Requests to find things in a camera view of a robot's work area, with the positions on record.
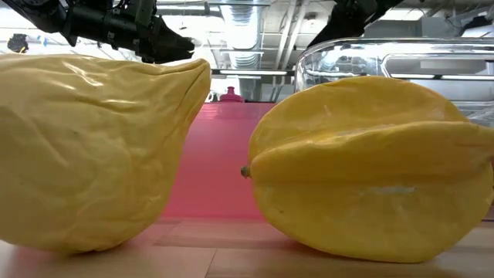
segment wrinkled yellow fruit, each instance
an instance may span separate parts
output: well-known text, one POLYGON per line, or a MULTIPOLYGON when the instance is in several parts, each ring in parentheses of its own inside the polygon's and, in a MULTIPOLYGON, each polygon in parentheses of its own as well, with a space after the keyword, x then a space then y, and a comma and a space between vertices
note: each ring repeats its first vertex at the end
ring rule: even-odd
POLYGON ((492 203, 494 130, 444 97, 383 77, 315 86, 278 104, 249 144, 255 198, 280 231, 340 256, 431 259, 492 203))
POLYGON ((78 253, 161 214, 210 69, 12 54, 0 84, 0 239, 78 253))

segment clear plastic container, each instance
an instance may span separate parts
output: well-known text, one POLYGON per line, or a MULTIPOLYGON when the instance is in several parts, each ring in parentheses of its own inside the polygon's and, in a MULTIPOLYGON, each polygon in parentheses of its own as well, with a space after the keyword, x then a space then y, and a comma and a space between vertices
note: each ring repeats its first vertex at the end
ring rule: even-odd
POLYGON ((341 39, 306 50, 295 91, 352 76, 388 76, 429 87, 472 121, 494 127, 494 39, 341 39))

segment ceiling light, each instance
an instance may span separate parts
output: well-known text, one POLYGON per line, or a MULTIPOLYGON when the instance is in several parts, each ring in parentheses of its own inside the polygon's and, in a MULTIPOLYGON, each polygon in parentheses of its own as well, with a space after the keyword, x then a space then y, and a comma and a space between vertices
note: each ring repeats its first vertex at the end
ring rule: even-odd
POLYGON ((248 75, 248 76, 285 76, 285 70, 241 70, 241 69, 221 69, 220 74, 227 75, 248 75))
POLYGON ((228 54, 232 54, 232 53, 236 53, 236 54, 259 54, 259 55, 262 55, 264 54, 263 51, 252 51, 252 50, 230 50, 230 49, 222 49, 219 51, 220 53, 228 53, 228 54))
POLYGON ((480 75, 444 75, 443 80, 478 80, 478 81, 494 81, 494 76, 480 76, 480 75))
MULTIPOLYGON (((181 10, 181 11, 204 11, 204 6, 202 5, 157 5, 157 9, 167 9, 167 10, 181 10)), ((219 7, 212 6, 210 11, 219 12, 219 7)))
POLYGON ((391 74, 393 78, 402 79, 433 79, 434 74, 391 74))
POLYGON ((379 20, 406 20, 416 21, 419 20, 430 9, 423 8, 393 8, 387 11, 379 20))
POLYGON ((494 25, 486 25, 481 27, 475 27, 466 29, 462 37, 467 38, 492 38, 494 37, 494 25))
POLYGON ((260 76, 227 76, 226 78, 230 79, 249 79, 249 80, 260 80, 262 79, 260 76))

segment starfruit stem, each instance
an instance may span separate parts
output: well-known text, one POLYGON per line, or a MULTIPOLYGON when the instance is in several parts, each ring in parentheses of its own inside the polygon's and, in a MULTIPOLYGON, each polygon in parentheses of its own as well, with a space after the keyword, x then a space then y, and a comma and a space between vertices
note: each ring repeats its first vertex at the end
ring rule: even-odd
POLYGON ((250 178, 250 167, 249 166, 242 167, 240 173, 244 178, 250 178))

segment ceiling duct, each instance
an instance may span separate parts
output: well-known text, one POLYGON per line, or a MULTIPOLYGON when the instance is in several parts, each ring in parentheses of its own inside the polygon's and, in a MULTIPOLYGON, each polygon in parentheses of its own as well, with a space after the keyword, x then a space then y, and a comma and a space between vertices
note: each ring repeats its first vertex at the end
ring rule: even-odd
POLYGON ((159 5, 157 7, 158 15, 178 15, 178 16, 213 16, 222 18, 219 9, 211 9, 209 5, 203 6, 181 6, 181 5, 159 5))
MULTIPOLYGON (((223 18, 227 26, 227 43, 230 49, 253 50, 259 46, 261 8, 257 6, 222 6, 223 18)), ((259 68, 260 55, 250 52, 229 53, 234 70, 259 68)), ((240 80, 240 94, 247 100, 256 99, 257 81, 240 80)))

